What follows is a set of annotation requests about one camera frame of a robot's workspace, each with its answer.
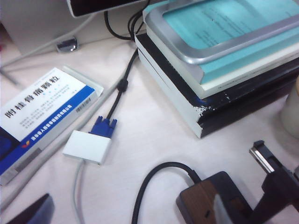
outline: black book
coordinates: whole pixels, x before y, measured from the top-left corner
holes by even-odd
[[[139,57],[198,137],[220,129],[286,95],[299,72],[299,58],[229,89],[200,99],[152,40],[136,37]]]

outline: blue and white medicine box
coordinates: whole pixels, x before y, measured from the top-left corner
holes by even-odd
[[[11,181],[96,101],[103,88],[90,86],[54,68],[1,107],[1,185]]]

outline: white desk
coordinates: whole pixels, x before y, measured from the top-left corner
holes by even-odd
[[[19,54],[9,39],[4,36],[2,41],[6,44],[1,55],[3,62]],[[53,67],[68,65],[107,88],[126,68],[134,49],[132,43],[114,38],[81,46],[70,54],[51,52],[33,56],[6,70],[28,86]],[[19,91],[2,78],[1,105]],[[83,131],[91,130],[98,115],[107,115],[115,97],[116,93],[99,109]],[[299,140],[286,133],[279,120],[284,101],[285,98],[282,98],[198,139],[137,60],[129,75],[128,90],[113,114],[118,124],[106,161],[102,167],[87,163],[79,181],[78,202],[85,223],[130,223],[136,195],[144,177],[157,164],[165,161],[185,163],[195,169],[202,179],[226,171],[250,206],[255,207],[263,194],[261,184],[266,174],[248,153],[254,141],[265,140],[266,146],[290,170],[299,165]],[[1,188],[2,199],[35,163],[30,163],[7,186]],[[77,164],[78,160],[65,157],[59,150],[1,214],[2,222],[8,222],[43,194],[50,193],[55,203],[52,223],[75,223],[71,186]],[[168,168],[155,175],[145,192],[139,223],[183,224],[175,200],[180,191],[189,185],[191,180],[177,168]],[[299,214],[289,206],[270,223],[297,224],[298,220]]]

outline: teal book cover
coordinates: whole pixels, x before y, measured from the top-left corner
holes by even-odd
[[[153,8],[169,1],[149,6]],[[195,49],[206,49],[299,14],[297,0],[206,0],[163,15],[181,39]],[[252,44],[214,61],[198,65],[201,84],[253,63],[299,41],[299,27]]]

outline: gray cable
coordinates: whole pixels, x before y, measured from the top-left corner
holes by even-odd
[[[94,107],[88,112],[88,114],[82,119],[82,121],[74,128],[74,130],[80,130],[84,127],[84,125],[92,118],[92,116],[96,113],[96,111],[102,106],[102,104],[106,101],[106,99],[114,92],[114,90],[117,87],[117,84],[119,81],[124,77],[123,74],[118,78],[118,80],[106,91],[103,93],[103,95],[98,99],[98,101],[95,103]],[[56,143],[52,148],[46,149],[46,153],[43,157],[40,158],[38,164],[36,164],[29,174],[26,176],[24,180],[21,180],[19,186],[14,189],[11,194],[1,203],[1,210],[4,211],[10,203],[19,195],[19,193],[24,189],[26,184],[31,180],[31,178],[37,173],[37,171],[40,169],[40,167],[43,166],[43,164],[51,158],[52,155],[54,155],[60,147],[67,142],[70,135],[72,133],[72,130],[67,133],[58,143]]]
[[[64,35],[62,35],[62,36],[60,36],[60,37],[58,37],[58,38],[56,38],[56,39],[54,39],[54,40],[52,40],[52,41],[50,41],[50,42],[48,42],[48,43],[46,43],[46,44],[40,46],[40,47],[38,47],[38,48],[36,48],[36,49],[34,49],[34,50],[28,52],[28,53],[26,53],[26,54],[20,55],[20,56],[18,56],[18,57],[16,57],[16,58],[14,58],[14,59],[12,59],[12,60],[6,62],[6,63],[3,63],[3,64],[1,65],[1,69],[3,69],[4,67],[6,67],[6,66],[8,66],[8,65],[10,65],[10,64],[13,64],[13,63],[15,63],[15,62],[21,60],[21,59],[23,59],[23,58],[26,58],[26,57],[28,57],[28,56],[30,56],[30,55],[32,55],[32,54],[34,54],[34,53],[36,53],[36,52],[38,52],[38,51],[40,51],[40,50],[43,50],[43,49],[45,49],[46,47],[48,47],[48,46],[50,46],[50,45],[52,45],[52,44],[56,44],[56,43],[58,43],[59,41],[63,41],[63,40],[65,40],[66,38],[68,38],[68,37],[70,37],[70,36],[76,34],[76,33],[79,32],[81,29],[83,29],[88,23],[90,23],[90,22],[94,19],[95,16],[96,16],[96,14],[91,14],[91,15],[90,15],[90,16],[89,16],[83,23],[81,23],[77,28],[73,29],[72,31],[70,31],[70,32],[68,32],[68,33],[66,33],[66,34],[64,34]]]
[[[83,217],[80,216],[79,214],[79,210],[77,207],[77,203],[76,203],[76,185],[77,185],[77,180],[79,177],[79,173],[80,173],[80,169],[81,167],[85,164],[85,160],[80,160],[78,166],[77,166],[77,170],[75,173],[75,179],[74,179],[74,183],[73,183],[73,191],[72,191],[72,205],[73,205],[73,209],[75,211],[75,218],[78,224],[84,224],[84,219]]]
[[[60,37],[58,37],[58,38],[56,38],[56,39],[54,39],[54,40],[52,40],[52,41],[50,41],[50,42],[48,42],[48,43],[46,43],[46,44],[44,44],[44,45],[38,47],[38,48],[36,48],[36,49],[34,49],[34,50],[32,50],[32,51],[26,53],[26,54],[20,55],[20,56],[18,56],[18,57],[16,57],[16,58],[14,58],[14,59],[12,59],[12,60],[6,62],[6,63],[3,63],[3,64],[1,65],[1,67],[0,67],[0,73],[1,73],[3,76],[5,76],[9,81],[11,81],[14,85],[16,85],[16,86],[18,86],[18,87],[21,87],[21,84],[20,84],[16,79],[14,79],[14,78],[11,77],[10,75],[8,75],[8,74],[3,70],[4,67],[6,67],[6,66],[8,66],[8,65],[11,65],[11,64],[13,64],[13,63],[15,63],[15,62],[17,62],[17,61],[19,61],[19,60],[21,60],[21,59],[23,59],[23,58],[26,58],[26,57],[28,57],[28,56],[30,56],[30,55],[33,55],[33,54],[35,54],[36,52],[38,52],[38,51],[40,51],[40,50],[43,50],[43,49],[45,49],[46,47],[48,47],[48,46],[50,46],[50,45],[52,45],[52,44],[57,44],[58,42],[63,41],[63,40],[65,40],[66,38],[69,38],[70,36],[73,36],[74,34],[76,34],[77,32],[79,32],[81,29],[83,29],[88,23],[90,23],[90,22],[94,19],[95,16],[96,16],[96,14],[91,14],[91,15],[90,15],[90,16],[89,16],[83,23],[81,23],[77,28],[73,29],[72,31],[68,32],[67,34],[64,34],[64,35],[62,35],[62,36],[60,36]]]

